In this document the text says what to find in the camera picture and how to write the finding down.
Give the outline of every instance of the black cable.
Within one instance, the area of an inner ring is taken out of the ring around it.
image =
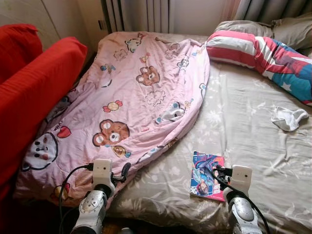
[[[71,208],[70,210],[68,210],[68,211],[64,214],[62,220],[61,220],[60,223],[59,223],[58,234],[63,234],[63,230],[62,230],[63,221],[65,220],[66,216],[67,216],[71,211],[76,210],[76,209],[78,209],[78,207]]]
[[[250,202],[251,206],[258,212],[258,214],[259,214],[260,217],[262,218],[267,233],[268,233],[268,234],[271,234],[270,229],[269,229],[269,225],[268,225],[268,223],[267,223],[267,220],[265,219],[265,217],[264,217],[264,215],[261,213],[261,211],[258,209],[258,207],[253,203],[253,201],[251,201],[250,198],[247,197],[242,191],[240,191],[240,190],[238,190],[238,189],[232,187],[231,185],[228,185],[227,183],[225,183],[225,182],[223,182],[222,180],[220,180],[219,178],[217,178],[217,177],[215,176],[215,171],[217,171],[217,170],[218,170],[217,168],[214,168],[212,172],[209,170],[209,172],[211,173],[212,177],[213,177],[214,179],[216,179],[220,184],[222,184],[222,185],[228,187],[229,189],[232,189],[233,191],[235,191],[235,192],[237,192],[239,195],[241,195],[243,198],[245,198],[246,200],[248,200],[248,201]]]
[[[58,196],[58,209],[59,209],[59,218],[60,218],[60,226],[59,228],[61,229],[62,231],[62,220],[63,220],[63,214],[62,214],[62,195],[63,195],[63,190],[64,190],[64,187],[69,179],[69,177],[78,169],[80,168],[86,168],[88,169],[89,171],[92,171],[93,170],[93,163],[89,163],[88,165],[83,165],[83,166],[79,166],[79,167],[76,167],[75,169],[73,169],[69,174],[68,176],[66,177],[66,179],[63,181],[62,183],[62,187],[60,189],[60,192],[59,192],[59,196]]]

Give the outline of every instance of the striped pillow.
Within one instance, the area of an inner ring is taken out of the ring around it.
[[[312,106],[312,59],[268,37],[217,31],[206,43],[209,58],[255,69]]]

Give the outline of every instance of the book cover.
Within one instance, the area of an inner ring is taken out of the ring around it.
[[[191,178],[191,194],[199,197],[225,201],[220,184],[209,171],[217,165],[224,166],[224,158],[217,155],[207,155],[195,151],[193,154],[193,169]]]

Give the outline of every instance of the gray curtain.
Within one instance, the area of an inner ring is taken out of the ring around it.
[[[312,0],[241,0],[234,20],[270,23],[312,11]]]
[[[172,33],[175,0],[103,0],[109,31]]]

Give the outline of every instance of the red sofa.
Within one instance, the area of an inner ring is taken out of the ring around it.
[[[75,38],[42,52],[34,26],[0,27],[0,233],[26,218],[11,198],[15,175],[41,122],[78,78],[86,53]]]

